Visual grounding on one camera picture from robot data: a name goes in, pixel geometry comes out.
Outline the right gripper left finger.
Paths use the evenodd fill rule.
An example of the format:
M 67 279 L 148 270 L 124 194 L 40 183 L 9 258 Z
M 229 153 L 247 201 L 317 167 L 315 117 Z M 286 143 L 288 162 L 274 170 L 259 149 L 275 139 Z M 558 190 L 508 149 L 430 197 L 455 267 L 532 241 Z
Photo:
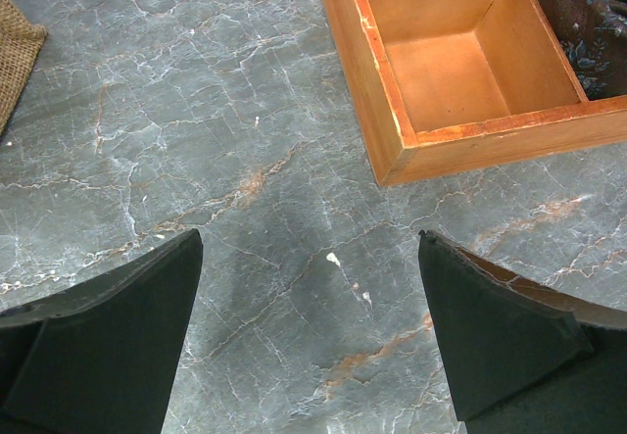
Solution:
M 202 262 L 191 229 L 3 311 L 2 432 L 161 432 Z

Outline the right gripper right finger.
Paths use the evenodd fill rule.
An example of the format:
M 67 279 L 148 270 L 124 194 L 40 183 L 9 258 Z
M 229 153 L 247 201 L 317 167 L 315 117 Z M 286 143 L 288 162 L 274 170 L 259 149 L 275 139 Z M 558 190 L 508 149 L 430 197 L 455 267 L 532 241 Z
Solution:
M 622 433 L 626 314 L 527 279 L 435 231 L 421 279 L 470 433 Z

